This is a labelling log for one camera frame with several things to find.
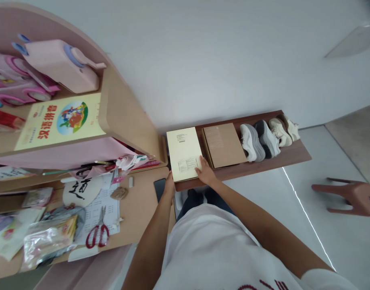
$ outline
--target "red scissors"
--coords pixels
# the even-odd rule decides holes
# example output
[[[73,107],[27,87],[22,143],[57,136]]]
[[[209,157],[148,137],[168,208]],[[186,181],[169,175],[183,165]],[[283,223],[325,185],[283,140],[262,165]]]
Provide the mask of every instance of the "red scissors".
[[[100,227],[100,238],[99,238],[99,244],[98,244],[98,247],[99,248],[102,248],[104,247],[106,244],[107,244],[107,240],[110,236],[110,233],[108,231],[108,227],[104,224],[103,222],[103,219],[104,219],[104,215],[106,213],[106,207],[102,207],[102,209],[100,210],[100,217],[99,217],[99,222],[96,226],[94,226],[92,228],[92,230],[89,232],[88,236],[87,236],[87,239],[85,240],[85,246],[88,248],[88,249],[92,249],[95,244],[96,244],[96,237],[98,235],[98,230],[99,230],[99,227]],[[105,240],[103,241],[103,234],[104,234],[104,231],[106,231],[106,237],[105,237]],[[93,233],[93,238],[92,238],[92,243],[89,244],[89,236],[91,235],[91,233]]]

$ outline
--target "pink toy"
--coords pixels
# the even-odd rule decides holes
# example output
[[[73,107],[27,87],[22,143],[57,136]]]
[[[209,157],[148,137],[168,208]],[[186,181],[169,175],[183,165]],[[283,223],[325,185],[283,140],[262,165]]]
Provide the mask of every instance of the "pink toy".
[[[60,89],[26,61],[0,54],[0,102],[14,107],[36,100],[49,101]]]
[[[25,60],[39,72],[61,83],[74,93],[96,91],[99,78],[89,66],[99,69],[106,68],[104,63],[95,64],[75,47],[60,40],[30,42],[19,34],[24,46],[12,43]]]

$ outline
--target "person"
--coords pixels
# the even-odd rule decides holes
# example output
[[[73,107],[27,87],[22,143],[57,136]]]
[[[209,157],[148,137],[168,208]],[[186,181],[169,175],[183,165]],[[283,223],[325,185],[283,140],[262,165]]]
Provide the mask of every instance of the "person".
[[[175,192],[169,173],[122,290],[356,289],[272,215],[219,181],[202,156],[200,162],[195,170],[211,188],[208,203],[191,193],[167,238]]]

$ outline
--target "gray sneaker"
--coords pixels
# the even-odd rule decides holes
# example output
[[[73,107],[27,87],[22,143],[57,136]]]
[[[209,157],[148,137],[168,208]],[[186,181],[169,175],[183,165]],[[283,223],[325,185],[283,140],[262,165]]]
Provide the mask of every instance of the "gray sneaker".
[[[271,159],[277,156],[281,152],[279,149],[279,139],[271,132],[266,121],[257,121],[254,127],[258,132],[260,144],[266,152],[266,158]]]

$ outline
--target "hand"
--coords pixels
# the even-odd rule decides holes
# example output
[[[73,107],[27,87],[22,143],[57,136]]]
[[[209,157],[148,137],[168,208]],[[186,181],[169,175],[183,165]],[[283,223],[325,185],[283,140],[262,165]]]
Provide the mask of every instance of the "hand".
[[[195,168],[198,178],[205,183],[210,185],[214,180],[217,180],[216,175],[214,174],[212,168],[209,167],[208,162],[205,158],[200,156],[201,170],[197,167]]]
[[[166,177],[165,182],[165,189],[164,189],[164,195],[168,195],[171,198],[174,197],[174,180],[173,180],[173,173],[172,171],[169,171],[168,177]]]

